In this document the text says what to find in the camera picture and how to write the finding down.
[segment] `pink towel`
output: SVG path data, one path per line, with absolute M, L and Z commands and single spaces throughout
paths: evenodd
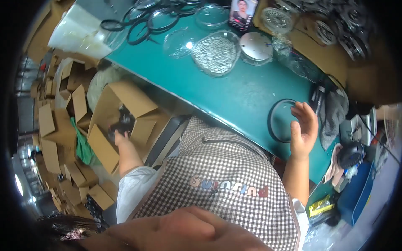
M 322 183 L 327 183 L 332 178 L 332 185 L 335 187 L 338 183 L 340 178 L 345 171 L 338 165 L 338 160 L 336 159 L 339 151 L 342 149 L 342 145 L 340 143 L 334 146 L 334 150 L 332 151 L 331 156 L 331 164 L 328 167 L 327 172 L 325 173 L 324 177 L 322 178 Z

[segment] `checkered apron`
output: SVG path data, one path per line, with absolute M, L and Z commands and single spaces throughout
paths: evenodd
M 293 203 L 265 154 L 249 141 L 192 117 L 179 155 L 165 164 L 134 218 L 196 205 L 242 226 L 275 251 L 297 249 Z

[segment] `woman on phone screen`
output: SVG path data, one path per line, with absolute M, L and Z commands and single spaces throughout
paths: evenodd
M 246 2 L 246 0 L 238 0 L 237 6 L 239 7 L 239 11 L 233 12 L 233 18 L 236 22 L 246 24 L 247 19 L 249 18 L 249 15 L 246 13 L 248 9 L 248 3 Z

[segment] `white container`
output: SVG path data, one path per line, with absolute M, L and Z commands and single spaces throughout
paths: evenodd
M 272 61 L 271 40 L 259 32 L 244 34 L 239 40 L 242 54 L 240 58 L 251 65 L 261 66 Z
M 63 14 L 50 37 L 48 46 L 102 59 L 117 49 L 125 36 L 122 35 L 124 31 L 103 30 L 100 23 L 99 19 L 74 3 L 68 12 Z

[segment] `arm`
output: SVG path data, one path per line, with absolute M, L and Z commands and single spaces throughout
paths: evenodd
M 291 155 L 286 163 L 282 181 L 285 190 L 306 206 L 309 195 L 308 155 L 317 139 L 318 118 L 305 102 L 296 102 L 291 112 L 299 122 L 291 123 Z
M 115 130 L 115 145 L 119 148 L 119 174 L 121 178 L 132 169 L 144 165 L 133 143 L 128 139 L 127 132 L 124 133 L 123 137 L 123 135 Z

